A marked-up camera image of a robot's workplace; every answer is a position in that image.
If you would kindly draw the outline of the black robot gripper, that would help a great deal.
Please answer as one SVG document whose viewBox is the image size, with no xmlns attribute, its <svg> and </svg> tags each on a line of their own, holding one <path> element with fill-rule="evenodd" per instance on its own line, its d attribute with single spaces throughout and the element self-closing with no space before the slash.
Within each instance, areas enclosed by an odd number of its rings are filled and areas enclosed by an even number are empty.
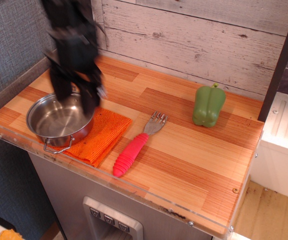
<svg viewBox="0 0 288 240">
<path fill-rule="evenodd" d="M 98 56 L 96 26 L 81 24 L 76 27 L 53 27 L 48 31 L 57 47 L 56 55 L 47 54 L 51 61 L 50 80 L 59 101 L 72 93 L 71 82 L 81 95 L 85 115 L 90 115 L 107 97 L 101 82 L 101 71 L 95 64 Z"/>
</svg>

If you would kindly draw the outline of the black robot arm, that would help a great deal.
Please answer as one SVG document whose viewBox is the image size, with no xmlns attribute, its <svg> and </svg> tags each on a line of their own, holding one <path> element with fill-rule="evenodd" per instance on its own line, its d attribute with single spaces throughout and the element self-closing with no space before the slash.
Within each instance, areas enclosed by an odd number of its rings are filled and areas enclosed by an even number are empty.
<svg viewBox="0 0 288 240">
<path fill-rule="evenodd" d="M 84 114 L 91 114 L 106 96 L 102 73 L 95 63 L 98 24 L 85 15 L 77 0 L 44 0 L 42 6 L 51 25 L 48 33 L 57 49 L 46 53 L 56 97 L 60 101 L 68 98 L 72 94 L 71 84 L 75 84 L 80 90 Z"/>
</svg>

